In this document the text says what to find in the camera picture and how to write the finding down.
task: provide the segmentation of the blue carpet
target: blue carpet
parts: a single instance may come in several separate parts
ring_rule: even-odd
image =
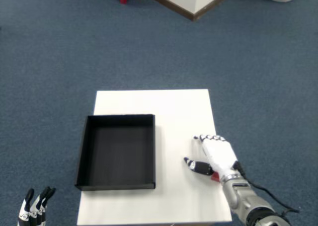
[[[193,23],[153,0],[0,0],[1,225],[47,185],[48,225],[76,224],[97,90],[183,88],[210,90],[248,176],[301,210],[294,226],[317,225],[317,13],[317,0],[225,0]]]

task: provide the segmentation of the robotic hand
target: robotic hand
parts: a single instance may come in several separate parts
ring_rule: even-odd
[[[296,213],[299,211],[281,203],[267,189],[250,182],[229,142],[221,136],[200,135],[200,137],[194,138],[200,140],[209,164],[195,162],[186,157],[185,162],[192,171],[205,175],[212,175],[214,172],[219,174],[230,209],[237,214],[245,226],[290,226],[284,214],[288,211]],[[277,214],[267,201],[255,194],[251,185],[266,191],[287,209],[286,212],[281,215]]]
[[[30,206],[34,190],[29,189],[20,209],[17,226],[45,226],[47,202],[54,193],[55,188],[46,187]]]

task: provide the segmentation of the white table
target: white table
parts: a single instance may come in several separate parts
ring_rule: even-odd
[[[82,191],[78,225],[231,221],[221,185],[183,161],[206,161],[192,137],[215,134],[208,90],[97,92],[94,115],[147,113],[156,115],[156,188]]]

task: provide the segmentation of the black tray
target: black tray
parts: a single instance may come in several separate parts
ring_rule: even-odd
[[[88,116],[75,186],[81,190],[154,189],[155,116]]]

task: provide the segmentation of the white robotic hand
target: white robotic hand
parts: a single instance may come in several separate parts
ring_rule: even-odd
[[[237,173],[236,170],[232,169],[237,157],[228,141],[218,135],[200,135],[199,139],[209,164],[219,174],[220,180]]]

